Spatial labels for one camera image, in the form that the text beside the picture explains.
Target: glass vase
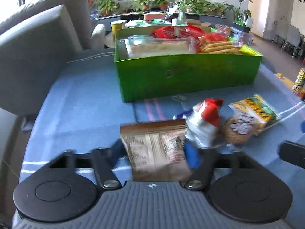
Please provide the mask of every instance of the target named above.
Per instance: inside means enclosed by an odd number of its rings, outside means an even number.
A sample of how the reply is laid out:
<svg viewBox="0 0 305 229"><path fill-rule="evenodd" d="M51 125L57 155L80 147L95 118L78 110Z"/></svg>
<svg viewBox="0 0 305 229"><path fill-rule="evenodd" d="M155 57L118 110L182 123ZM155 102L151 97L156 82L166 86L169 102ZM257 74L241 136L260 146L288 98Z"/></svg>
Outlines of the glass vase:
<svg viewBox="0 0 305 229"><path fill-rule="evenodd" d="M186 15L185 11L180 10L177 18L177 25L178 26L186 26Z"/></svg>

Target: snack package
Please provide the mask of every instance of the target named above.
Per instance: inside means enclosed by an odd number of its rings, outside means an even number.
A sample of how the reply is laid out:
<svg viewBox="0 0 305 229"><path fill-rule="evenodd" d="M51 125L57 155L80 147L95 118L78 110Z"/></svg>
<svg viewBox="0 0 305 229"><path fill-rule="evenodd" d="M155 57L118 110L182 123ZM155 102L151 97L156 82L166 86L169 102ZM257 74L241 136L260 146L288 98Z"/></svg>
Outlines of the snack package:
<svg viewBox="0 0 305 229"><path fill-rule="evenodd" d="M222 107L221 99L205 99L193 108L194 112L186 119L188 130L186 138L198 148L212 148L220 123L219 109Z"/></svg>
<svg viewBox="0 0 305 229"><path fill-rule="evenodd" d="M221 41L200 47L202 53L238 53L242 43L235 41Z"/></svg>
<svg viewBox="0 0 305 229"><path fill-rule="evenodd" d="M230 35L230 31L227 30L228 27L221 28L216 32L209 33L205 36L199 37L198 39L202 44L207 44L214 41L228 41L228 36Z"/></svg>
<svg viewBox="0 0 305 229"><path fill-rule="evenodd" d="M125 39L129 58L195 53L192 37L181 39L151 39L149 41L131 41Z"/></svg>
<svg viewBox="0 0 305 229"><path fill-rule="evenodd" d="M200 28L192 25L187 25L185 27L166 26L153 31L151 34L153 37L164 39L193 37L196 52L200 52L199 48L201 46L201 42L198 37L202 37L204 35L205 33Z"/></svg>
<svg viewBox="0 0 305 229"><path fill-rule="evenodd" d="M294 85L293 85L291 91L295 95L299 96L302 89L304 89L304 87L305 87L305 69L302 68L302 69L300 69L300 71L298 73L298 76L294 82Z"/></svg>
<svg viewBox="0 0 305 229"><path fill-rule="evenodd" d="M134 181L182 181L191 176L184 154L185 120L120 126Z"/></svg>
<svg viewBox="0 0 305 229"><path fill-rule="evenodd" d="M224 126L224 135L228 143L245 144L256 132L258 121L245 112L238 112L227 120Z"/></svg>
<svg viewBox="0 0 305 229"><path fill-rule="evenodd" d="M258 125L255 135L259 135L268 124L280 119L276 110L257 94L254 94L253 97L233 102L228 106L236 113L245 112L257 119Z"/></svg>

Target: biscuit package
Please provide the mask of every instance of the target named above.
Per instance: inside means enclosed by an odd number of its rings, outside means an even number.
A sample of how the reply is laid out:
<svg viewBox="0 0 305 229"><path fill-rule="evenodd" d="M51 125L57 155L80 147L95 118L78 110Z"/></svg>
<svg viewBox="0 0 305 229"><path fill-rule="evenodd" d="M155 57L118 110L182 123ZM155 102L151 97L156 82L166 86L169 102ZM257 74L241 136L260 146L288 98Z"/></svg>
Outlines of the biscuit package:
<svg viewBox="0 0 305 229"><path fill-rule="evenodd" d="M257 120L256 135L260 134L267 125L280 119L276 110L258 94L238 102L233 102L228 106L237 114L245 112Z"/></svg>
<svg viewBox="0 0 305 229"><path fill-rule="evenodd" d="M238 112L225 123L225 139L231 144L245 144L255 134L258 125L255 117L245 112Z"/></svg>
<svg viewBox="0 0 305 229"><path fill-rule="evenodd" d="M129 58L143 58L172 54L196 53L192 37L179 39L125 39Z"/></svg>

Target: potted plant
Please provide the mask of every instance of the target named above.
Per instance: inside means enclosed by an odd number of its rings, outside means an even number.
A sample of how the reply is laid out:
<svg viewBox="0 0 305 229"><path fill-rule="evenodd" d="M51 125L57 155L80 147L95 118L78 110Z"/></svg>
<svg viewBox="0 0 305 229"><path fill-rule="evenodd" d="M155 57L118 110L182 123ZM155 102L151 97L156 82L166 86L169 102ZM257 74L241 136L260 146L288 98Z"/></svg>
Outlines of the potted plant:
<svg viewBox="0 0 305 229"><path fill-rule="evenodd" d="M168 7L169 0L153 0L153 4L159 5L161 11L165 11Z"/></svg>
<svg viewBox="0 0 305 229"><path fill-rule="evenodd" d="M136 0L136 3L141 6L142 11L146 11L153 0Z"/></svg>
<svg viewBox="0 0 305 229"><path fill-rule="evenodd" d="M177 25L186 25L186 9L192 7L195 0L178 0L175 4L178 6L179 15L177 18Z"/></svg>
<svg viewBox="0 0 305 229"><path fill-rule="evenodd" d="M120 5L119 3L116 4L114 0L98 0L95 7L97 7L100 15L108 16L113 13L114 9L118 9Z"/></svg>
<svg viewBox="0 0 305 229"><path fill-rule="evenodd" d="M192 4L194 5L197 0L181 0L181 1L185 1L187 4ZM188 8L186 8L186 12L192 12L193 10L193 6L189 6Z"/></svg>
<svg viewBox="0 0 305 229"><path fill-rule="evenodd" d="M129 9L138 12L141 11L141 5L138 3L137 0L129 0L128 3L130 4Z"/></svg>
<svg viewBox="0 0 305 229"><path fill-rule="evenodd" d="M228 11L228 12L233 11L234 20L242 21L242 18L244 17L245 18L244 21L246 22L248 17L251 17L252 15L251 15L251 12L250 12L249 9L240 11L240 6L241 6L243 1L249 1L249 2L253 3L251 0L239 0L240 5L239 5L238 9L235 7L235 5L225 3L224 5L227 6L227 7L224 9L224 12L225 11Z"/></svg>
<svg viewBox="0 0 305 229"><path fill-rule="evenodd" d="M214 3L215 5L215 15L217 16L223 16L225 5L223 3Z"/></svg>

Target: gray sofa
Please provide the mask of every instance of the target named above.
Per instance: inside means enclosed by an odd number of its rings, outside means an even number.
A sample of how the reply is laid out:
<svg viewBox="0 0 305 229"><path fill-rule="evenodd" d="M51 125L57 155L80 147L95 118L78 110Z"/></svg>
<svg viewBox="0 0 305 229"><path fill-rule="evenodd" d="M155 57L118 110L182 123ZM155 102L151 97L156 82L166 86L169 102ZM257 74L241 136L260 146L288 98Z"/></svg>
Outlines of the gray sofa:
<svg viewBox="0 0 305 229"><path fill-rule="evenodd" d="M51 85L76 52L104 48L87 0L37 0L0 23L0 107L38 114Z"/></svg>

